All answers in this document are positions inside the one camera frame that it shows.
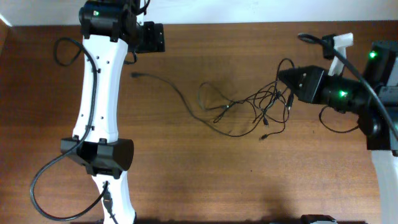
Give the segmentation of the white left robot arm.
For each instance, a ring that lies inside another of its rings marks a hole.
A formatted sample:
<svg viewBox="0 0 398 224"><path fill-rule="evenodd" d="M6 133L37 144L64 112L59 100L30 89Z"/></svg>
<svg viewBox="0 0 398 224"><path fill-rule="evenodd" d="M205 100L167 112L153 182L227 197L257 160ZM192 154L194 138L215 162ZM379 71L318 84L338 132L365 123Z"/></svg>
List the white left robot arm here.
<svg viewBox="0 0 398 224"><path fill-rule="evenodd" d="M61 151L83 166L102 194L104 223L134 223L127 171L134 143L118 133L119 84L125 58L164 52L163 25L146 22L148 1L87 1L79 11L85 70L79 117Z"/></svg>

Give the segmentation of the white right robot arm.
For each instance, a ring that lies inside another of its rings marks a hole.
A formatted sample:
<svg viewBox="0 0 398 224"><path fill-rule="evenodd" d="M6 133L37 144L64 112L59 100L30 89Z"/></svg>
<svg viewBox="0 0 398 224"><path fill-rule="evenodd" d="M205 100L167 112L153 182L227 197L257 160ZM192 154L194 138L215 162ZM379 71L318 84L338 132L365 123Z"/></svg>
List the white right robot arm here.
<svg viewBox="0 0 398 224"><path fill-rule="evenodd" d="M333 54L354 80L314 65L282 70L278 77L302 102L358 115L376 170L381 220L397 223L397 42L373 42L364 73L337 50Z"/></svg>

